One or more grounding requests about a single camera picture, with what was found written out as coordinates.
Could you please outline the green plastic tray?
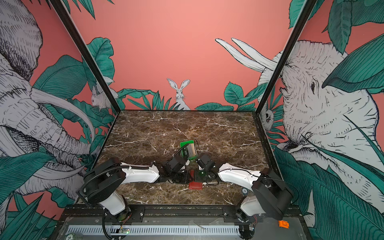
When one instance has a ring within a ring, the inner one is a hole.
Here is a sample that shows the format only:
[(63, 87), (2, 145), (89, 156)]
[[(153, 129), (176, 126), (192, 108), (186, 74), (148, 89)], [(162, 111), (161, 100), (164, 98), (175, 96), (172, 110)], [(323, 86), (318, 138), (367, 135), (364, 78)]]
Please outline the green plastic tray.
[(190, 140), (190, 141), (185, 141), (185, 142), (181, 142), (180, 143), (180, 148), (182, 149), (181, 150), (181, 156), (184, 158), (184, 159), (188, 159), (188, 157), (186, 156), (186, 146), (188, 144), (191, 144), (191, 143), (194, 143), (195, 144), (195, 141), (193, 140)]

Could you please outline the stack of credit cards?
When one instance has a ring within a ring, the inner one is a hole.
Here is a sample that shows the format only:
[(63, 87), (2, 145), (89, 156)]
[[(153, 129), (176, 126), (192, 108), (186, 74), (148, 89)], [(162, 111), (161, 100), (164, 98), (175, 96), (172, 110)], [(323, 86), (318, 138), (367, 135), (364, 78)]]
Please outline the stack of credit cards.
[(194, 143), (188, 144), (186, 146), (186, 156), (188, 159), (195, 159), (197, 157), (197, 151)]

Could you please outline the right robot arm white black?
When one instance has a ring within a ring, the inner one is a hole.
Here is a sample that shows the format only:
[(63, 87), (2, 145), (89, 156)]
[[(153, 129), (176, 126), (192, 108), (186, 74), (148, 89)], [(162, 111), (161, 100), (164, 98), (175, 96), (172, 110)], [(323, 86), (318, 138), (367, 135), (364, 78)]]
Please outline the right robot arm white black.
[(198, 155), (196, 162), (206, 180), (232, 183), (253, 192), (240, 203), (239, 218), (261, 214), (278, 221), (283, 219), (294, 193), (271, 169), (250, 171), (229, 163), (219, 165), (206, 154)]

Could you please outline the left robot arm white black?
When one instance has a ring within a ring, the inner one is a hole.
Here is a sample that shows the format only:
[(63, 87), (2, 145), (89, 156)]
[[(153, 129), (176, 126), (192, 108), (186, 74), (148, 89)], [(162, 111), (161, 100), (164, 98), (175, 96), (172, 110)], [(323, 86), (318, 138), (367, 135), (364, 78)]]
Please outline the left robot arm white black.
[(111, 158), (84, 176), (77, 190), (79, 198), (89, 207), (101, 206), (112, 216), (129, 214), (125, 197), (118, 194), (121, 185), (131, 183), (189, 184), (193, 177), (185, 167), (185, 159), (172, 157), (166, 162), (152, 162), (148, 166), (130, 165)]

